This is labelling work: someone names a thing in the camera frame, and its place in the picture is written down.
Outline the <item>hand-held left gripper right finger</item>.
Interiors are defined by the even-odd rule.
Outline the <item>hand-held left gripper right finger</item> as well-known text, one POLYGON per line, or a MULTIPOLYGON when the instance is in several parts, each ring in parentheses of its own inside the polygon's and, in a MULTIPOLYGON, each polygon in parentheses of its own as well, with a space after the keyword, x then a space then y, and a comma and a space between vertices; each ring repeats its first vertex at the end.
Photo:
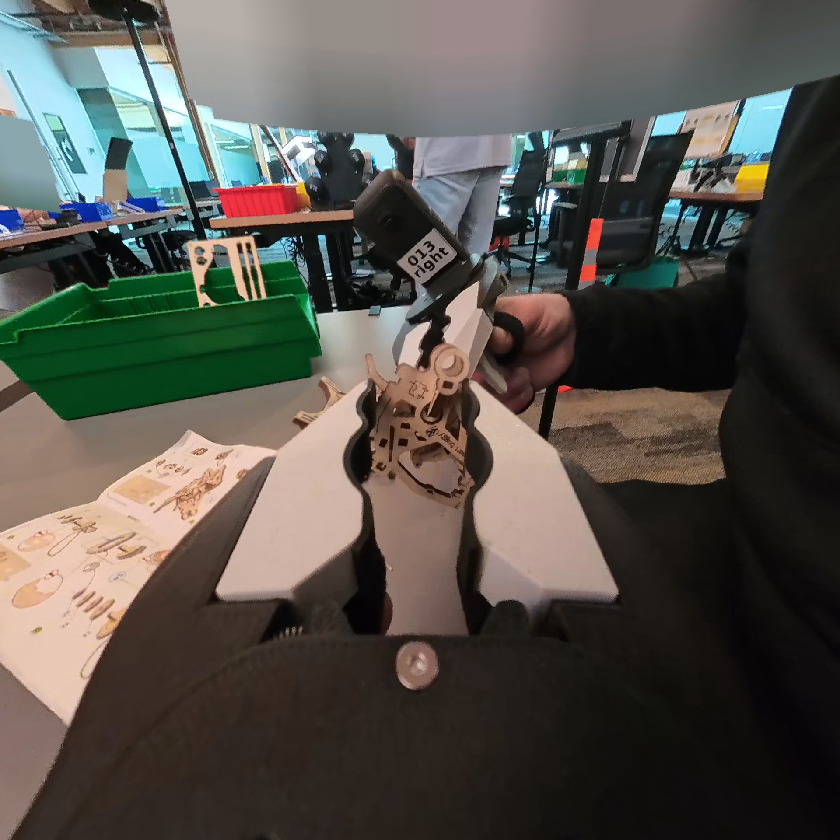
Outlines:
POLYGON ((612 603, 618 588, 556 448, 481 385, 464 393, 465 514, 474 569, 467 586, 490 606, 612 603))

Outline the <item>black dumbbell rack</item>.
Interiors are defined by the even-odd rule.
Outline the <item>black dumbbell rack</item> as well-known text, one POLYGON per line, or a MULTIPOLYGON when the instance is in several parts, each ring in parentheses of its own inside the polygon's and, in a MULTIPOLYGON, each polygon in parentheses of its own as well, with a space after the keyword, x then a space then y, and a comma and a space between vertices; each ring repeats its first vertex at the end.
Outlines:
POLYGON ((312 211, 352 210, 378 175, 370 154, 354 147, 354 134, 318 132, 312 160, 316 174, 305 181, 312 211))

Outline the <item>red storage bin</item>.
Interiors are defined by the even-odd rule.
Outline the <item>red storage bin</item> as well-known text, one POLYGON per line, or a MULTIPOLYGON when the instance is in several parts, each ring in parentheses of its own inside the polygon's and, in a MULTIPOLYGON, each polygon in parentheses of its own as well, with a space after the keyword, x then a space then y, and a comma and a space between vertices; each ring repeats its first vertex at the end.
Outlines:
POLYGON ((293 214, 298 210, 295 185, 247 185, 213 189, 227 218, 293 214))

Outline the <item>person's right hand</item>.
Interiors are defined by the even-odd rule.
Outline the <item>person's right hand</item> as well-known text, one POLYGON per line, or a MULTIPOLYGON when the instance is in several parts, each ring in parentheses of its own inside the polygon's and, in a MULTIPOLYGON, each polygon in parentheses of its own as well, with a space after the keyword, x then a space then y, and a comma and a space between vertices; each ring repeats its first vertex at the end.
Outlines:
POLYGON ((502 297, 496 310, 497 315, 504 312, 522 326, 521 341, 495 326, 487 345, 507 383, 500 401, 520 414, 538 392, 557 382, 570 368, 576 338, 574 315, 569 299, 559 293, 502 297))

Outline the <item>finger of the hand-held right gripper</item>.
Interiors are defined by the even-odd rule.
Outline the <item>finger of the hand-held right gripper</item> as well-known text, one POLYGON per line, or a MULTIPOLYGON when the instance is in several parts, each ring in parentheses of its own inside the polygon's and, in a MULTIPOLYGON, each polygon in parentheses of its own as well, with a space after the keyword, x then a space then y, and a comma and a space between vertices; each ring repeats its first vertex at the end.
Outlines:
POLYGON ((428 370, 433 352, 445 344, 451 320, 444 315, 417 323, 404 322, 392 347, 395 367, 404 364, 418 370, 428 370))
POLYGON ((451 344, 467 357, 468 377, 476 372, 492 334, 492 320, 479 306, 480 289, 468 287, 451 302, 451 344))

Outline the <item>instruction booklet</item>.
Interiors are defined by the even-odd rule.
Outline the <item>instruction booklet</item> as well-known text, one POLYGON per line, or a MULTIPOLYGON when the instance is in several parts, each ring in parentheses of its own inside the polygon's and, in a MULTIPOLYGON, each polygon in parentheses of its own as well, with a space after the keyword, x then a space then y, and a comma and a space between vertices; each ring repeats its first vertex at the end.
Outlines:
POLYGON ((98 499, 2 531, 1 660, 66 725, 136 595, 275 450, 192 431, 98 499))

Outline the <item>black light stand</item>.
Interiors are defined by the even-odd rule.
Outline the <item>black light stand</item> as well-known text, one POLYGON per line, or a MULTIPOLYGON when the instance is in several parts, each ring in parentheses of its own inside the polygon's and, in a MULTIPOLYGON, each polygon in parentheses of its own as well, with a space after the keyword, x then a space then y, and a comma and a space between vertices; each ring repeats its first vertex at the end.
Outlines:
POLYGON ((184 168, 181 155, 175 144, 171 126, 165 115, 165 108, 156 87, 151 66, 138 29, 138 23, 141 23, 142 25, 155 25, 159 22, 161 16, 157 7, 151 3, 141 1, 88 1, 87 4, 93 14, 109 19, 113 22, 122 20, 125 24, 131 39, 134 53, 138 58, 143 77, 149 89, 154 110, 161 124, 165 141, 169 147, 175 169, 180 179, 188 208, 192 214, 192 227, 195 239, 205 239, 206 230, 203 220, 200 216, 193 190, 190 187, 190 183, 186 176, 186 170, 184 168))

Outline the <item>person's right forearm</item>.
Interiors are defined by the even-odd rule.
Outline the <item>person's right forearm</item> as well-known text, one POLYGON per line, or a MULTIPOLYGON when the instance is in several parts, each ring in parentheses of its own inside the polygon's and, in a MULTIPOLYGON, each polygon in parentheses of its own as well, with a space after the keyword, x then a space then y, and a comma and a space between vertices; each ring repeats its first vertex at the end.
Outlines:
POLYGON ((745 279, 728 269, 684 287, 564 293, 575 341, 560 383, 599 391, 732 388, 747 318, 745 279))

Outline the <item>wooden top desk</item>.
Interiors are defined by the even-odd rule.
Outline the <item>wooden top desk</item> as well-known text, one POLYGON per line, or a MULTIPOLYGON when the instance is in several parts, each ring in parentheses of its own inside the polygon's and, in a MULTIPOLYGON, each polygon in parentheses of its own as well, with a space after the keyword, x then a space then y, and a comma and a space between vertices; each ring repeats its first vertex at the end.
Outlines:
POLYGON ((672 189, 669 200, 679 202, 679 213, 672 235, 676 253, 685 257, 704 256, 721 242, 721 232, 731 214, 752 217, 757 212, 764 190, 735 192, 692 192, 672 189), (687 245, 679 242, 679 231, 686 211, 698 209, 699 215, 687 245))
POLYGON ((42 268, 48 270, 58 290, 78 283, 104 288, 113 276, 91 262, 98 244, 93 235, 110 233, 121 241, 133 241, 144 249, 156 274, 172 273, 175 264, 166 248, 163 234, 174 231, 179 223, 190 220, 183 206, 172 206, 152 213, 128 213, 112 219, 59 227, 26 229, 4 234, 1 239, 1 273, 42 268))
POLYGON ((298 211, 279 215, 214 217, 211 228, 228 234, 253 234, 265 247, 284 238, 300 240, 308 270, 310 296, 317 313, 365 310, 352 283, 353 211, 298 211))

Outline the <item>black mesh office chair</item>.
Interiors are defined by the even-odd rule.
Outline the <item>black mesh office chair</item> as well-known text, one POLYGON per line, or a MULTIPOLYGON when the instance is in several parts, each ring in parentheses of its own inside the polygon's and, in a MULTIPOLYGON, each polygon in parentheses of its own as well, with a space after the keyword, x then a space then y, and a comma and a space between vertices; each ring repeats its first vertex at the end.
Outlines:
POLYGON ((629 287, 627 276, 655 261, 665 205, 693 135, 690 130, 650 138, 634 181, 606 189, 596 255, 598 277, 609 276, 614 283, 629 287))
POLYGON ((510 270, 513 260, 528 263, 529 260, 511 250, 511 239, 524 236, 529 230, 529 220, 537 207, 544 177, 542 160, 526 164, 521 161, 508 196, 508 215, 498 216, 491 233, 490 252, 510 270))

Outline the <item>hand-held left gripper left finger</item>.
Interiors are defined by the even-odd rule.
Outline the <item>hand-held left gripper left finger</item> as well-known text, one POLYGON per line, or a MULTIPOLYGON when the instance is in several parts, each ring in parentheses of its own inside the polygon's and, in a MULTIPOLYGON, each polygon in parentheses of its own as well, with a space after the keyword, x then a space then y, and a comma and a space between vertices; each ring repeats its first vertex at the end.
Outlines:
POLYGON ((357 443, 370 453, 357 384, 278 449, 216 588, 223 602, 282 600, 296 608, 357 591, 353 552, 370 506, 351 468, 357 443))

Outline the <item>wooden model chassis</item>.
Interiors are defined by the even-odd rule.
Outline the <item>wooden model chassis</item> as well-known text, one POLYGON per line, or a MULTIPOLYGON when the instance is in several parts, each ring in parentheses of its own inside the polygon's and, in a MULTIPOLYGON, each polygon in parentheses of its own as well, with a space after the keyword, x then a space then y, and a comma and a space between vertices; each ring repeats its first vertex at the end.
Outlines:
POLYGON ((474 486, 462 406, 468 356, 440 344, 427 367, 399 364, 390 381, 371 355, 365 360, 378 393, 370 430, 373 471, 423 498, 461 508, 474 486))

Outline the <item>wooden cutout sheet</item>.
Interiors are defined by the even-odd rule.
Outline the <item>wooden cutout sheet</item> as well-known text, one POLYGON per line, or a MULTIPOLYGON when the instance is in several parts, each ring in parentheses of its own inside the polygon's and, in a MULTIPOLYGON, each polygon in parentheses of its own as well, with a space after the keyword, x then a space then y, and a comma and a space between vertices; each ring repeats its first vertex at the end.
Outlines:
POLYGON ((192 239, 185 247, 199 308, 268 298, 253 235, 192 239))

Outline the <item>orange striped post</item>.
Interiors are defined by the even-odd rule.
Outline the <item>orange striped post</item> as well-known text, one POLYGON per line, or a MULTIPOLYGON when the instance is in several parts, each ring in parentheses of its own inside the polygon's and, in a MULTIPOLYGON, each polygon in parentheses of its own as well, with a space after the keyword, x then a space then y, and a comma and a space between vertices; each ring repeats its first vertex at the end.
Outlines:
POLYGON ((603 226, 604 219, 594 217, 588 227, 579 275, 579 287, 592 284, 595 281, 598 249, 602 239, 603 226))

